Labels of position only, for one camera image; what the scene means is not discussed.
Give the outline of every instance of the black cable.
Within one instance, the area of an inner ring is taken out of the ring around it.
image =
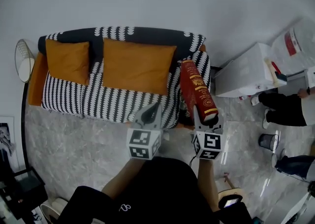
[[[26,169],[30,168],[30,163],[28,159],[28,153],[26,150],[26,141],[25,141],[25,108],[26,108],[26,100],[29,90],[29,84],[24,84],[23,90],[23,98],[22,98],[22,109],[21,109],[21,137],[22,137],[22,150],[24,154],[24,162]]]
[[[289,175],[289,174],[286,174],[286,173],[284,173],[284,172],[282,172],[282,171],[281,171],[281,173],[283,173],[283,174],[286,175],[286,176],[289,176],[289,177],[292,177],[292,178],[294,178],[294,179],[297,179],[297,180],[299,180],[299,181],[302,181],[302,182],[305,182],[305,183],[310,184],[310,182],[304,180],[302,177],[301,177],[301,179],[298,179],[298,178],[293,177],[293,176],[291,176],[291,175]]]
[[[190,160],[190,162],[189,162],[189,166],[190,166],[190,167],[191,167],[192,161],[195,159],[195,157],[196,157],[196,156],[194,156],[194,157]]]

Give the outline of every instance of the white wall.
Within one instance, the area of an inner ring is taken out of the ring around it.
[[[0,0],[0,115],[15,116],[21,138],[20,38],[37,43],[48,33],[110,25],[178,29],[206,35],[211,64],[220,66],[300,16],[315,18],[315,0]]]

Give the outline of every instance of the black trash can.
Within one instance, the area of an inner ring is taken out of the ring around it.
[[[258,144],[260,147],[274,151],[279,145],[279,136],[277,134],[261,134]]]

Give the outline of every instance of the jeans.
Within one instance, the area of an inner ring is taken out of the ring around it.
[[[267,122],[285,126],[306,126],[299,96],[261,93],[258,99],[265,106],[275,110],[267,113]]]
[[[284,156],[283,159],[278,160],[275,168],[289,175],[297,175],[306,179],[307,173],[315,157],[312,156],[297,156],[288,158]]]

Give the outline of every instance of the electrical cord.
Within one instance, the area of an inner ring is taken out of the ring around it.
[[[282,171],[280,171],[280,173],[283,173],[283,174],[286,175],[286,176],[292,177],[292,178],[297,179],[297,180],[299,180],[299,181],[302,181],[302,182],[304,182],[304,183],[310,184],[310,182],[304,180],[302,177],[301,177],[302,179],[298,179],[298,178],[293,177],[293,176],[291,176],[291,175],[289,175],[289,174],[287,174],[287,173],[284,173],[284,172],[282,172]]]
[[[196,158],[196,156],[194,156],[194,157],[190,160],[190,162],[189,162],[190,168],[191,168],[192,161],[193,161],[195,158]]]

